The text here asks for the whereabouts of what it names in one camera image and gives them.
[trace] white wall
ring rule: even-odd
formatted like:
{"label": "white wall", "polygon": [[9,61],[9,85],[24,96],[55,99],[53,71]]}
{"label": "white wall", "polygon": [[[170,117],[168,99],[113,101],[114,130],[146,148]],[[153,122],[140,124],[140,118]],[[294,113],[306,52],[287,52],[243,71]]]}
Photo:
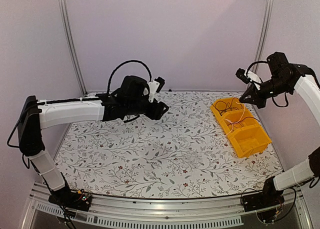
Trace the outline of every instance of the white wall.
{"label": "white wall", "polygon": [[[244,90],[235,77],[255,58],[266,0],[66,0],[88,91],[105,91],[120,63],[145,62],[165,89]],[[129,64],[125,75],[148,78]]]}
{"label": "white wall", "polygon": [[[305,64],[320,77],[320,0],[274,0],[272,16],[262,59],[278,51],[284,52],[290,63]],[[270,78],[269,69],[258,69],[262,79]],[[271,99],[258,111],[273,140],[285,169],[305,160],[320,146],[320,127],[304,101],[296,93],[288,95],[289,107],[278,108]],[[284,96],[276,98],[285,104]],[[320,185],[303,194],[314,228],[320,228]]]}
{"label": "white wall", "polygon": [[[79,97],[58,0],[0,0],[0,228],[17,229],[34,180],[18,149],[6,141],[29,95],[41,99]],[[51,154],[64,127],[48,129]],[[17,144],[17,136],[12,140]]]}

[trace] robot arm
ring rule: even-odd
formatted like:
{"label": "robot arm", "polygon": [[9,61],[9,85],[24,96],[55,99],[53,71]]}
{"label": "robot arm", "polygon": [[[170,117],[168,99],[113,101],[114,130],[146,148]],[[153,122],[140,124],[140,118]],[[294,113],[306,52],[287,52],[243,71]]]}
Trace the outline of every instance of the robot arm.
{"label": "robot arm", "polygon": [[147,83],[140,77],[126,76],[121,87],[112,94],[52,101],[37,100],[33,95],[26,99],[17,124],[19,149],[47,183],[51,192],[50,202],[88,211],[91,198],[88,192],[70,190],[45,150],[41,130],[81,121],[123,120],[129,115],[145,115],[151,120],[159,120],[169,107],[154,99],[154,95],[164,84],[160,77]]}
{"label": "robot arm", "polygon": [[[251,83],[239,101],[264,108],[268,98],[282,93],[293,94],[296,91],[320,125],[320,86],[314,71],[306,65],[289,63],[285,54],[281,52],[270,55],[266,63],[271,71],[271,79],[266,82],[262,82],[251,71],[247,73],[248,70],[238,69],[236,76],[246,84]],[[305,161],[268,178],[260,194],[244,196],[241,203],[246,211],[274,206],[283,201],[282,193],[285,189],[304,184],[319,176],[320,147]]]}

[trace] yellow storage bin compartment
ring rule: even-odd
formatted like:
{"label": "yellow storage bin compartment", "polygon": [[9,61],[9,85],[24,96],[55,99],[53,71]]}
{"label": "yellow storage bin compartment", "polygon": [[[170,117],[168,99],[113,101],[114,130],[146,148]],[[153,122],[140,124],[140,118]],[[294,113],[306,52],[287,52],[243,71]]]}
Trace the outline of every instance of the yellow storage bin compartment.
{"label": "yellow storage bin compartment", "polygon": [[272,142],[238,98],[218,99],[210,108],[239,158],[262,153]]}

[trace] table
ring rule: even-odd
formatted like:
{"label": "table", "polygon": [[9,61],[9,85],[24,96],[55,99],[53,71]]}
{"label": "table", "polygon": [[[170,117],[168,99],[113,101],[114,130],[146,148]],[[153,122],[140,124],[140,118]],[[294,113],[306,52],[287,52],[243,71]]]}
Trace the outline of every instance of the table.
{"label": "table", "polygon": [[[72,189],[135,198],[204,198],[259,190],[282,171],[273,146],[238,158],[210,110],[238,92],[160,92],[161,120],[73,123],[55,163]],[[258,118],[251,105],[246,105]]]}

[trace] white cable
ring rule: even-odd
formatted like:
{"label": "white cable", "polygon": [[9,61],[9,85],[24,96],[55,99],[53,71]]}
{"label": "white cable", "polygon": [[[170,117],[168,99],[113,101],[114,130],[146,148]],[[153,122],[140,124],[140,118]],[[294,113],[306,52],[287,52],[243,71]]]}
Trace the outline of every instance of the white cable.
{"label": "white cable", "polygon": [[232,129],[226,134],[226,136],[228,136],[228,135],[234,130],[234,124],[237,124],[237,123],[239,123],[239,122],[242,120],[242,117],[244,116],[245,111],[246,111],[246,107],[244,106],[244,107],[243,107],[242,115],[241,115],[240,119],[239,119],[237,122],[232,122],[232,121],[230,121],[230,120],[228,120],[228,119],[225,119],[227,122],[231,123],[231,125],[232,125]]}
{"label": "white cable", "polygon": [[301,185],[297,182],[297,179],[296,179],[296,176],[295,176],[295,172],[294,172],[294,171],[292,172],[292,175],[293,175],[294,182],[295,182],[299,187],[301,187]]}

